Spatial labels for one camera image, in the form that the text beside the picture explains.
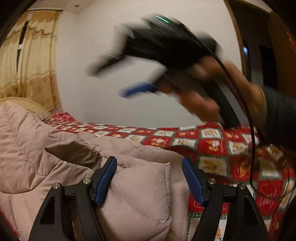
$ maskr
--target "black cable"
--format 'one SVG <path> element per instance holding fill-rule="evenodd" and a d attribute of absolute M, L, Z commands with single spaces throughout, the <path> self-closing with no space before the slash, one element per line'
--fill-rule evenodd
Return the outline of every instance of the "black cable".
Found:
<path fill-rule="evenodd" d="M 224 70 L 225 74 L 227 75 L 227 77 L 229 78 L 230 82 L 232 83 L 233 87 L 235 88 L 240 101 L 242 102 L 242 105 L 245 108 L 246 111 L 246 115 L 248 118 L 248 122 L 249 122 L 249 126 L 250 126 L 250 132 L 251 132 L 251 140 L 252 140 L 252 161 L 251 161 L 251 168 L 250 168 L 250 178 L 249 178 L 249 182 L 251 187 L 254 189 L 254 191 L 259 194 L 260 196 L 264 197 L 264 198 L 268 198 L 268 199 L 283 199 L 287 194 L 291 193 L 291 191 L 289 191 L 288 193 L 284 193 L 281 196 L 270 196 L 270 195 L 265 195 L 263 193 L 261 193 L 258 189 L 256 189 L 253 185 L 253 173 L 254 173 L 254 166 L 255 166 L 255 150 L 256 150 L 256 143 L 255 143 L 255 132 L 254 132 L 254 126 L 253 126 L 253 122 L 251 119 L 251 114 L 248 108 L 248 105 L 246 103 L 246 101 L 244 100 L 238 86 L 236 85 L 233 77 L 231 76 L 231 74 L 229 73 L 229 71 L 227 70 L 227 68 L 225 67 L 225 65 L 222 63 L 222 61 L 218 58 L 218 56 L 207 46 L 205 46 L 202 42 L 200 42 L 200 40 L 191 32 L 189 31 L 187 28 L 183 28 L 184 31 L 186 33 L 188 33 L 194 40 L 196 43 L 198 43 L 200 46 L 202 46 L 204 49 L 206 49 L 209 54 L 218 62 L 218 64 L 221 66 L 221 68 Z"/>

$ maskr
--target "quilted fabric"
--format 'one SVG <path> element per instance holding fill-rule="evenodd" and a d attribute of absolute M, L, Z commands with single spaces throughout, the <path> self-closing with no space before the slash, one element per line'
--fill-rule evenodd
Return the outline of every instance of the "quilted fabric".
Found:
<path fill-rule="evenodd" d="M 253 175 L 255 188 L 265 195 L 287 195 L 282 199 L 268 199 L 256 193 L 249 184 L 251 158 L 248 149 L 251 135 L 247 126 L 223 130 L 214 122 L 179 128 L 137 128 L 68 121 L 51 121 L 48 124 L 61 131 L 85 131 L 98 137 L 124 138 L 189 156 L 198 168 L 223 184 L 237 186 L 239 183 L 245 183 L 259 207 L 271 241 L 276 240 L 279 235 L 284 211 L 295 185 L 295 170 L 290 165 L 289 157 L 277 147 L 271 145 L 257 148 L 256 171 Z M 203 208 L 190 195 L 188 209 L 187 239 L 191 240 Z M 227 213 L 228 205 L 224 204 L 216 241 L 222 240 Z"/>

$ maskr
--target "bed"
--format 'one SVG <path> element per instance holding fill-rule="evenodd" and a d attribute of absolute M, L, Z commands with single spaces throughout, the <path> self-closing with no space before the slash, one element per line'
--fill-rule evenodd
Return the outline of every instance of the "bed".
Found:
<path fill-rule="evenodd" d="M 289 193 L 281 200 L 267 199 L 257 194 L 249 184 L 250 129 L 247 126 L 223 130 L 215 122 L 201 126 L 176 128 L 139 128 L 132 126 L 114 126 L 104 123 L 77 122 L 68 113 L 51 116 L 42 106 L 30 100 L 10 99 L 29 111 L 50 116 L 46 123 L 60 131 L 70 133 L 88 132 L 97 137 L 111 136 L 139 142 L 178 152 L 189 156 L 198 168 L 209 173 L 223 184 L 236 186 L 245 183 L 253 195 L 271 240 L 276 240 L 286 206 L 291 200 L 295 186 L 295 170 L 290 165 L 290 157 L 275 146 L 257 148 L 257 171 L 254 173 L 255 187 L 265 195 L 280 196 Z M 187 238 L 191 240 L 200 220 L 203 208 L 189 196 Z M 223 204 L 216 240 L 222 240 L 226 226 L 228 205 Z"/>

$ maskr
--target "metal screw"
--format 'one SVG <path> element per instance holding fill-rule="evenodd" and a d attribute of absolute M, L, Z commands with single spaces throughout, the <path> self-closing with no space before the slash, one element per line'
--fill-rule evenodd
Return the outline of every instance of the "metal screw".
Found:
<path fill-rule="evenodd" d="M 243 184 L 243 183 L 240 183 L 239 184 L 239 188 L 244 190 L 244 189 L 247 188 L 247 186 L 245 184 Z"/>
<path fill-rule="evenodd" d="M 91 182 L 91 179 L 89 177 L 86 177 L 82 181 L 84 184 L 89 184 Z"/>
<path fill-rule="evenodd" d="M 52 185 L 52 187 L 53 187 L 54 189 L 58 189 L 60 186 L 61 186 L 61 185 L 60 185 L 59 183 L 55 183 L 54 185 Z"/>
<path fill-rule="evenodd" d="M 210 178 L 210 179 L 208 180 L 208 182 L 209 182 L 209 184 L 212 184 L 212 185 L 214 185 L 214 184 L 217 183 L 216 179 L 214 179 L 214 178 Z"/>

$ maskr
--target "ceiling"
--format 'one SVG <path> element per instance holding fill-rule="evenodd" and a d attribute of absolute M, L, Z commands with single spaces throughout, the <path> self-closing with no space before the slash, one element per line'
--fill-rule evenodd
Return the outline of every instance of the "ceiling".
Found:
<path fill-rule="evenodd" d="M 79 13 L 96 0 L 37 0 L 29 10 L 34 9 L 62 9 Z"/>

